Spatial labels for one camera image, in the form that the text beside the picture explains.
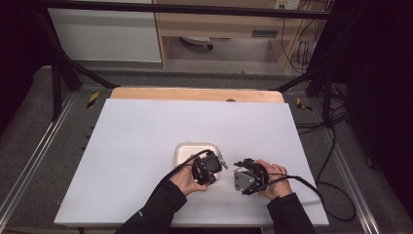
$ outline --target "hand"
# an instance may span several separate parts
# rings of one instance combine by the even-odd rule
[[[170,181],[172,181],[176,186],[178,186],[178,188],[182,191],[182,193],[185,196],[188,196],[189,194],[196,191],[207,191],[206,184],[199,185],[192,177],[193,163],[194,160],[190,161],[188,164],[191,166],[184,166],[181,170],[179,170],[178,173],[176,173],[170,178]]]
[[[283,174],[286,175],[286,169],[285,167],[279,166],[277,164],[270,165],[269,163],[263,161],[263,160],[257,160],[254,162],[254,164],[259,164],[267,170],[267,173],[269,174],[269,180],[275,180],[277,178],[282,177],[282,175],[271,175],[271,174]],[[288,194],[291,194],[292,190],[291,187],[289,186],[288,179],[281,180],[279,182],[271,184],[266,190],[259,191],[258,194],[261,196],[264,196],[270,201],[277,197],[284,197]]]

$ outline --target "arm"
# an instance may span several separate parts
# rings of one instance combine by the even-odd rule
[[[295,193],[277,197],[267,205],[276,233],[316,233]]]
[[[282,166],[270,165],[262,160],[257,160],[255,163],[265,168],[270,180],[286,175],[286,169]],[[300,200],[295,193],[292,193],[287,179],[272,184],[266,190],[259,191],[258,194],[271,201],[267,208],[274,222],[276,233],[316,233]]]
[[[168,233],[173,214],[185,203],[186,197],[178,186],[167,180],[145,206],[116,231],[116,234]]]
[[[185,166],[168,179],[145,206],[116,231],[116,234],[168,233],[173,214],[185,205],[186,196],[195,191],[207,191],[207,186],[195,182],[190,166]]]

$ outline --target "person's left hand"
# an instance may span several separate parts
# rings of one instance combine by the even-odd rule
[[[207,185],[199,185],[192,177],[192,164],[194,160],[190,161],[188,166],[184,166],[179,172],[170,178],[185,196],[197,191],[207,191]]]

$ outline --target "white cabinet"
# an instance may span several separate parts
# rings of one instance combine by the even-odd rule
[[[152,3],[151,0],[110,2]],[[161,62],[153,13],[65,9],[49,12],[61,46],[72,59]]]

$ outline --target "person's right hand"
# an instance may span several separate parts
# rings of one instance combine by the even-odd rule
[[[277,164],[270,165],[269,163],[261,159],[256,160],[254,164],[259,164],[265,168],[265,170],[269,174],[270,181],[283,177],[283,175],[286,175],[286,169],[283,166],[280,166]],[[282,181],[273,183],[266,190],[262,190],[258,192],[259,195],[270,199],[270,201],[272,201],[273,199],[277,197],[284,197],[291,193],[292,193],[292,190],[291,190],[291,186],[289,185],[288,179],[284,179]]]

